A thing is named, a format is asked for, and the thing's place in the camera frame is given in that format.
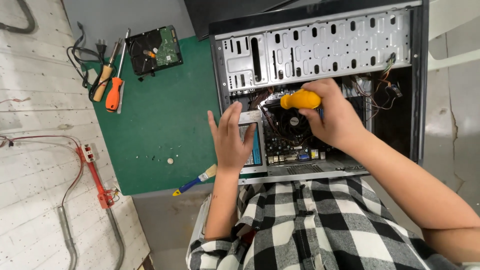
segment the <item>green work mat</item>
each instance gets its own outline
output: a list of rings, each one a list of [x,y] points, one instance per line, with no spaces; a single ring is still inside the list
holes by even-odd
[[[102,101],[94,102],[124,195],[179,188],[216,163],[207,120],[207,110],[217,121],[220,116],[210,43],[189,37],[179,40],[179,45],[183,64],[158,71],[143,82],[125,55],[121,114],[105,109],[111,82]]]

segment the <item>orange screwdriver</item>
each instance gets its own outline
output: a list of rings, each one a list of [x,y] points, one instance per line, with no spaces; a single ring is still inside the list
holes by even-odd
[[[130,28],[127,30],[126,38],[130,36]],[[107,99],[105,100],[105,108],[109,112],[117,111],[120,102],[120,87],[123,84],[123,80],[120,79],[121,68],[123,66],[123,59],[125,58],[125,51],[127,48],[127,42],[125,41],[123,44],[123,51],[121,53],[120,58],[120,65],[119,71],[117,72],[117,76],[112,78],[112,89],[107,95]]]

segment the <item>brush bristles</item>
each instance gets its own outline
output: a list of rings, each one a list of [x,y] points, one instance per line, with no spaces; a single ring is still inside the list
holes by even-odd
[[[216,174],[216,164],[213,164],[210,168],[208,168],[205,173],[208,175],[208,177],[215,176]]]

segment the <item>green circuit board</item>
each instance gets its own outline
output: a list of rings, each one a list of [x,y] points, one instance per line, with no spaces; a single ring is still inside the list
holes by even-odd
[[[173,29],[164,27],[160,29],[162,44],[160,44],[156,52],[155,59],[158,66],[168,65],[178,62],[177,57],[177,37]]]

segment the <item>hand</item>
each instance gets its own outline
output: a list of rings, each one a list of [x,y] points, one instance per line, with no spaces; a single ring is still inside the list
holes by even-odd
[[[322,98],[323,119],[320,119],[315,110],[299,110],[300,114],[307,117],[313,135],[317,138],[348,152],[363,134],[368,133],[353,106],[343,97],[332,78],[306,83],[302,88],[313,91]]]
[[[220,118],[218,128],[213,119],[213,113],[208,111],[208,124],[215,144],[218,172],[236,176],[240,174],[252,152],[256,128],[255,123],[251,124],[245,132],[244,141],[241,141],[239,132],[241,108],[242,104],[238,101],[230,105]]]

